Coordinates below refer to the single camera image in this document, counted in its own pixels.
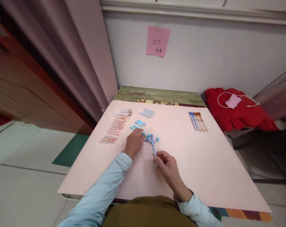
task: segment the earphone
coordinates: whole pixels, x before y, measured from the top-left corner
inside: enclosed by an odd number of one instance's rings
[[[222,95],[222,94],[220,94],[219,96],[218,96],[218,104],[221,106],[221,107],[224,107],[224,106],[222,106],[220,103],[219,103],[219,97]],[[253,102],[255,102],[256,103],[256,105],[254,105],[254,106],[258,106],[260,103],[259,102],[256,102],[253,98],[251,98],[250,96],[245,96],[245,97],[247,97],[247,98],[249,98],[250,100],[252,100]]]

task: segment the wall molding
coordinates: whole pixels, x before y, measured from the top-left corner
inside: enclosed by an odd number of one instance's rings
[[[163,3],[136,3],[121,0],[100,0],[104,12],[178,16],[197,19],[227,20],[236,22],[286,26],[286,12],[264,10],[238,10],[227,7],[193,7]]]

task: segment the person's left hand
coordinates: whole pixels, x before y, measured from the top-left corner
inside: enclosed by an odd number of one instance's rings
[[[131,159],[133,159],[138,153],[139,149],[143,144],[143,140],[145,139],[145,135],[142,135],[143,129],[136,128],[128,137],[126,141],[126,147],[123,151],[127,154]]]

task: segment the hand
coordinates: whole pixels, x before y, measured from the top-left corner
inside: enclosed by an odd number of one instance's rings
[[[143,140],[145,139],[145,135],[142,135],[143,129],[136,128],[128,137],[126,141],[126,147],[123,151],[127,154],[131,159],[133,159],[138,153],[139,149],[143,144]]]
[[[188,202],[192,197],[192,192],[183,183],[175,158],[165,151],[158,151],[153,158],[158,165],[159,171],[177,198],[183,202]]]

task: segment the light blue sleeve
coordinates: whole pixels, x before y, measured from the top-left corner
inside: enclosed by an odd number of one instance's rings
[[[224,225],[214,217],[209,207],[193,194],[189,202],[179,202],[180,211],[191,221],[195,221],[198,227],[224,227]]]
[[[110,203],[118,192],[125,172],[130,168],[131,158],[120,153],[108,169],[86,192],[80,202],[70,211],[58,227],[96,227],[101,226]]]

